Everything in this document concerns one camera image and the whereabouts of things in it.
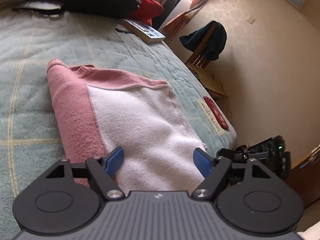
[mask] bedspread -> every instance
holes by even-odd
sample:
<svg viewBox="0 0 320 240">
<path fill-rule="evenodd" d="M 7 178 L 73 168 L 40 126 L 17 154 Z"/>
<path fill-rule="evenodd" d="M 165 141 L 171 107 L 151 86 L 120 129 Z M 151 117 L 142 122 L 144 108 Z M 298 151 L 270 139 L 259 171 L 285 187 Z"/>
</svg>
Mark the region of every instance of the bedspread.
<svg viewBox="0 0 320 240">
<path fill-rule="evenodd" d="M 215 130 L 201 106 L 209 94 L 164 43 L 145 44 L 115 28 L 124 29 L 98 16 L 66 13 L 53 19 L 0 11 L 0 239 L 19 231 L 14 198 L 64 156 L 46 78 L 52 58 L 166 80 L 211 156 L 234 146 L 233 127 L 228 123 L 229 131 Z"/>
</svg>

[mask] light blue quilted bedspread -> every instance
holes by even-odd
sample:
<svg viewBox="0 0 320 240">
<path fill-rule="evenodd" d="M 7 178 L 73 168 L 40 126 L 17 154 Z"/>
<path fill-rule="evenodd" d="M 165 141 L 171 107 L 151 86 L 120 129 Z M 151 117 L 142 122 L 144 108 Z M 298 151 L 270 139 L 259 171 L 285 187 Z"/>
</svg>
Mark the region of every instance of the light blue quilted bedspread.
<svg viewBox="0 0 320 240">
<path fill-rule="evenodd" d="M 178 95 L 191 126 L 212 156 L 232 148 L 236 133 L 219 136 L 198 99 L 209 96 L 185 65 L 163 43 L 145 44 L 115 20 L 81 14 L 49 19 L 0 11 L 0 239 L 19 228 L 14 198 L 64 156 L 46 78 L 47 63 L 94 64 L 166 80 Z"/>
</svg>

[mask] orange curtain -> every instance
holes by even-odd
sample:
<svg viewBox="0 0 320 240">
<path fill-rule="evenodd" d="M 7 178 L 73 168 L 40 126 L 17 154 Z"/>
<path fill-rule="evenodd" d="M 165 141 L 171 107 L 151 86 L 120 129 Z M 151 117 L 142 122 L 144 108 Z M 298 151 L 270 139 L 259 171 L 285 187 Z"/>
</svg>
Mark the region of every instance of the orange curtain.
<svg viewBox="0 0 320 240">
<path fill-rule="evenodd" d="M 163 32 L 168 38 L 175 36 L 180 30 L 182 30 L 188 22 L 201 10 L 201 8 L 209 0 L 192 0 L 190 4 L 190 10 L 179 14 L 177 17 L 173 18 L 165 26 L 163 26 Z"/>
</svg>

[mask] towel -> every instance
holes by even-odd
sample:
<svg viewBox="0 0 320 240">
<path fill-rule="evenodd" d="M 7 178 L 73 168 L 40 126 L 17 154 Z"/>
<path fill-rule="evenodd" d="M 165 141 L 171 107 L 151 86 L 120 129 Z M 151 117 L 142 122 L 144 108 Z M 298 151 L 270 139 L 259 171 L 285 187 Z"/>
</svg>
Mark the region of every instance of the towel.
<svg viewBox="0 0 320 240">
<path fill-rule="evenodd" d="M 192 192 L 203 181 L 193 164 L 193 150 L 205 150 L 205 145 L 165 81 L 93 65 L 68 68 L 58 59 L 49 62 L 47 78 L 61 140 L 72 163 L 121 146 L 124 163 L 116 180 L 126 194 Z"/>
</svg>

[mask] blue gripper pad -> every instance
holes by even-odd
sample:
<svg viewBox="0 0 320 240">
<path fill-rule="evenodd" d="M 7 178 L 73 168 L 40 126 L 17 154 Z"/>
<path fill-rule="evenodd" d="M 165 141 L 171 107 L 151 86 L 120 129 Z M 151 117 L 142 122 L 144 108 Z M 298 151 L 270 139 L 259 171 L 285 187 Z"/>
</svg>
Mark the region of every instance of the blue gripper pad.
<svg viewBox="0 0 320 240">
<path fill-rule="evenodd" d="M 117 147 L 103 159 L 107 162 L 104 171 L 112 178 L 123 163 L 124 150 Z"/>
<path fill-rule="evenodd" d="M 212 171 L 213 158 L 207 155 L 200 148 L 196 148 L 193 151 L 193 163 L 198 168 L 202 176 L 208 176 Z"/>
</svg>

